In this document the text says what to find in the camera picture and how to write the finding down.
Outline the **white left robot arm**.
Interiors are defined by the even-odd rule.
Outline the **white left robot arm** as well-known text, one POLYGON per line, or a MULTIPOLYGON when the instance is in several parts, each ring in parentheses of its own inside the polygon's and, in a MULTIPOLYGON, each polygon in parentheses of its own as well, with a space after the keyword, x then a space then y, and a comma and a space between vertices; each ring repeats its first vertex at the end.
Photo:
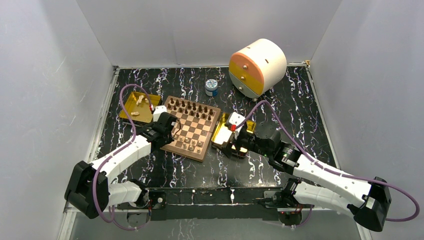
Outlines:
POLYGON ((91 163, 78 162, 71 173, 64 199, 89 219, 104 217, 104 210, 131 203, 137 208, 149 205, 149 191, 138 180, 113 183, 136 161, 170 144, 178 118, 170 113, 153 115, 153 121, 138 128, 122 146, 91 163))

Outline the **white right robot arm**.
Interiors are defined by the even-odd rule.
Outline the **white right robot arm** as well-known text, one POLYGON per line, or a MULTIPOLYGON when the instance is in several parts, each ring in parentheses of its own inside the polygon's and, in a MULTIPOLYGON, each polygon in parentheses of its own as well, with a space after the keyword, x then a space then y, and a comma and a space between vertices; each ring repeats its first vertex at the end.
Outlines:
POLYGON ((282 192, 282 202, 288 207, 297 204, 315 205, 339 211, 356 223, 374 232, 381 232, 392 202, 386 180, 378 176, 359 180, 344 171, 338 172, 293 143, 281 139, 279 131, 271 129, 264 135, 247 131, 245 126, 230 126, 236 149, 245 148, 268 158, 274 169, 314 183, 299 182, 282 192))

